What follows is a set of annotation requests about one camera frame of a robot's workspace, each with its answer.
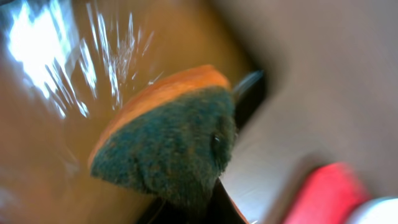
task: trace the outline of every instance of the sponge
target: sponge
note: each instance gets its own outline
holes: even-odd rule
[[[211,66],[160,80],[102,133],[91,175],[200,212],[231,159],[233,113],[228,80]]]

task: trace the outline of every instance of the brown surface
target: brown surface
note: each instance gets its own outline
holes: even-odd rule
[[[277,223],[268,217],[308,155],[347,162],[374,195],[397,195],[397,3],[215,3],[272,70],[273,95],[242,131],[222,180],[246,218]]]
[[[87,3],[93,13],[98,52]],[[96,7],[103,15],[113,56],[118,52],[116,21],[122,42],[132,13],[136,42],[126,77],[118,74],[120,105],[115,103],[108,68],[103,64]],[[38,88],[29,85],[22,62],[8,51],[6,31],[11,21],[0,22],[4,28],[0,34],[0,222],[133,223],[152,197],[93,179],[86,165],[101,132],[121,106],[157,78],[189,68],[212,64],[232,86],[254,69],[204,1],[73,1],[72,8],[73,14],[67,15],[75,18],[78,28],[75,52],[81,58],[79,44],[85,39],[97,78],[96,96],[77,61],[70,75],[71,86],[62,75],[63,85],[45,98]],[[40,44],[27,45],[40,49],[29,52],[36,58],[48,50]],[[87,118],[81,114],[71,87],[86,105]],[[71,96],[69,103],[61,90]],[[54,102],[66,105],[63,119]]]
[[[127,102],[123,109],[115,116],[99,137],[96,146],[88,158],[88,167],[91,167],[95,154],[105,141],[126,123],[136,117],[170,102],[184,93],[199,90],[209,86],[222,86],[230,89],[229,81],[211,65],[204,65],[178,72],[167,78],[161,79],[146,89],[142,90]]]

